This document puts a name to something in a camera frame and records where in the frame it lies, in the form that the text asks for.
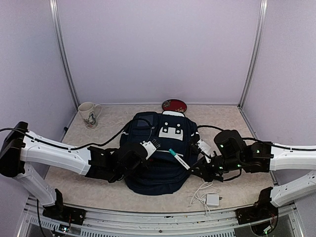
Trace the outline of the teal pen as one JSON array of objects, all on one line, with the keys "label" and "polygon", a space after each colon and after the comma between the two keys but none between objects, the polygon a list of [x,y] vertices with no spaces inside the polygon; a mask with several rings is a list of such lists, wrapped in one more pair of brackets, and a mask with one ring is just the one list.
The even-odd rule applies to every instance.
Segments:
[{"label": "teal pen", "polygon": [[174,152],[172,149],[168,150],[173,156],[174,158],[186,169],[189,170],[190,166],[176,153]]}]

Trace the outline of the navy blue backpack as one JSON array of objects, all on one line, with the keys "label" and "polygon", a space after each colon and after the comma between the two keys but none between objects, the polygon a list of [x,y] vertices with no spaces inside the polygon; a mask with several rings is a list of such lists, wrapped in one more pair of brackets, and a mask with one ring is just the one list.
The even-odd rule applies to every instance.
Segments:
[{"label": "navy blue backpack", "polygon": [[137,113],[124,129],[119,144],[142,143],[156,139],[160,147],[149,157],[146,167],[139,167],[124,181],[133,192],[147,196],[172,194],[189,177],[186,168],[169,152],[172,149],[187,165],[198,160],[190,140],[198,134],[197,124],[181,112]]}]

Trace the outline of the white charger adapter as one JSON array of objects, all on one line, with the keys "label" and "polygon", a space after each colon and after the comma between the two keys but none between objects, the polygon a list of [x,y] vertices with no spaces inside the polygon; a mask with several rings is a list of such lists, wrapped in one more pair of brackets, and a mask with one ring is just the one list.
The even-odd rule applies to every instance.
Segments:
[{"label": "white charger adapter", "polygon": [[218,207],[220,201],[220,196],[217,194],[207,194],[205,204],[208,207]]}]

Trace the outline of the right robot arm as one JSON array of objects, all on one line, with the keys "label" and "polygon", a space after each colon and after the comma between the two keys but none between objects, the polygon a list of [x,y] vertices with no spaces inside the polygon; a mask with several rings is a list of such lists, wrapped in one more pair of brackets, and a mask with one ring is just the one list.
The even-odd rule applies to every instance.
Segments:
[{"label": "right robot arm", "polygon": [[235,170],[246,173],[271,172],[278,170],[309,170],[309,173],[281,186],[262,190],[255,202],[252,214],[257,219],[268,215],[272,206],[281,207],[316,191],[316,148],[315,146],[281,145],[241,137],[236,130],[223,130],[214,137],[220,154],[209,155],[209,145],[198,135],[191,139],[191,146],[202,154],[188,172],[206,182],[224,181],[223,174]]}]

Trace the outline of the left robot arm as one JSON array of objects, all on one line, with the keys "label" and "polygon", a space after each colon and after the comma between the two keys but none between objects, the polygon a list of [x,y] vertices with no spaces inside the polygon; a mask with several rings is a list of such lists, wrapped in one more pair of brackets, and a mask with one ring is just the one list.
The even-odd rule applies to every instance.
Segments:
[{"label": "left robot arm", "polygon": [[159,147],[157,140],[127,142],[113,149],[97,144],[70,146],[29,131],[28,124],[22,121],[7,131],[0,151],[1,175],[20,182],[46,211],[60,220],[69,215],[69,208],[63,204],[61,192],[35,171],[33,162],[113,183],[146,166]]}]

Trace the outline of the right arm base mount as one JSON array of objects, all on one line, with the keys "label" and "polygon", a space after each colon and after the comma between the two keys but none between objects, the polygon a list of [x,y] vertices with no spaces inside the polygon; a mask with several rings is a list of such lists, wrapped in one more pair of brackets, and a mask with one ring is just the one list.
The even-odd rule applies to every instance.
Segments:
[{"label": "right arm base mount", "polygon": [[252,206],[238,208],[235,210],[237,221],[239,225],[252,223],[272,216],[278,216],[278,207],[275,207],[270,197],[272,187],[263,189]]}]

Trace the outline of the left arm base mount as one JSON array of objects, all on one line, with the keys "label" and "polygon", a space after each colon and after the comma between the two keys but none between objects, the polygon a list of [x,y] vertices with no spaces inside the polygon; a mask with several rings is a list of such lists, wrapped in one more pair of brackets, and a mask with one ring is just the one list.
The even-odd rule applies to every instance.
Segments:
[{"label": "left arm base mount", "polygon": [[43,208],[43,216],[68,224],[82,226],[86,216],[86,210],[64,205],[62,193],[58,189],[55,189],[53,204],[44,205]]}]

